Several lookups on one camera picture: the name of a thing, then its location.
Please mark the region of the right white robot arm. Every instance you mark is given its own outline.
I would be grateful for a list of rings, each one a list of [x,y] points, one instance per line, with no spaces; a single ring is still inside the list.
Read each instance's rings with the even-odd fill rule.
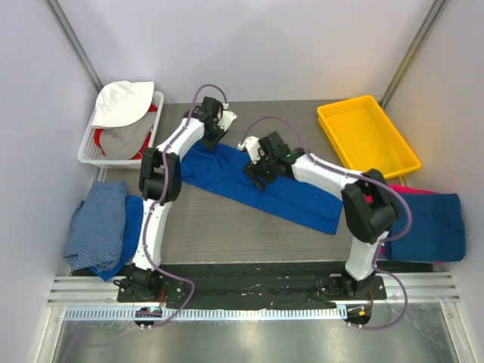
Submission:
[[[376,169],[353,172],[323,161],[302,147],[291,150],[278,132],[264,138],[246,137],[237,149],[250,158],[245,174],[260,190],[280,177],[306,183],[343,203],[352,234],[349,258],[341,272],[342,294],[365,295],[375,276],[380,243],[399,217],[397,200]]]

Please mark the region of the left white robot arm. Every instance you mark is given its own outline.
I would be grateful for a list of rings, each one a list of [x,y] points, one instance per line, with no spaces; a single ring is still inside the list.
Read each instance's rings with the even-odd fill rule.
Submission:
[[[141,234],[124,280],[127,286],[119,289],[130,299],[151,302],[161,294],[157,268],[168,214],[182,189],[183,158],[198,141],[212,150],[236,118],[227,101],[205,97],[191,106],[163,143],[144,152],[138,183],[144,200]]]

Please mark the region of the blue printed t shirt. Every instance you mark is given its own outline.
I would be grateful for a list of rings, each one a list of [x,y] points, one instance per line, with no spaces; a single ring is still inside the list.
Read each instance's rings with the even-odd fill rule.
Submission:
[[[343,203],[308,183],[278,178],[258,189],[243,168],[248,155],[226,144],[209,150],[197,142],[181,161],[182,181],[298,225],[335,235]]]

